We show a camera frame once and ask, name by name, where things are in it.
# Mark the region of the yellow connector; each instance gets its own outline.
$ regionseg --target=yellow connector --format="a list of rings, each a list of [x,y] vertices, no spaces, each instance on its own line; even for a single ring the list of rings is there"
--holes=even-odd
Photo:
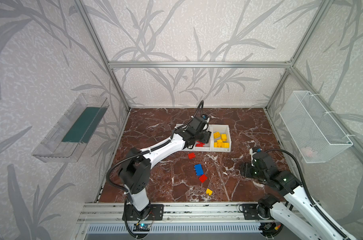
[[[220,132],[216,132],[213,134],[213,138],[218,138],[218,137],[220,137]]]
[[[207,189],[207,191],[206,191],[206,194],[208,194],[209,196],[211,196],[212,195],[212,190],[211,189]]]

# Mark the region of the red block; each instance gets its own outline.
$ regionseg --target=red block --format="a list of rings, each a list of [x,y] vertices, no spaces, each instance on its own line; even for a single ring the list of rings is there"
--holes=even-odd
[[[207,180],[207,176],[206,175],[201,175],[200,177],[199,177],[199,180],[201,181],[201,182],[204,182],[205,180]]]
[[[189,153],[188,154],[188,157],[189,157],[189,159],[193,159],[194,157],[196,157],[196,155],[195,155],[195,153]]]

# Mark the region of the metal mesh basket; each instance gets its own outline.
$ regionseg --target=metal mesh basket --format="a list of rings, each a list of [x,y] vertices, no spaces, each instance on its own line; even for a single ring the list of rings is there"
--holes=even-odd
[[[309,91],[294,91],[280,116],[307,163],[327,162],[353,145]]]

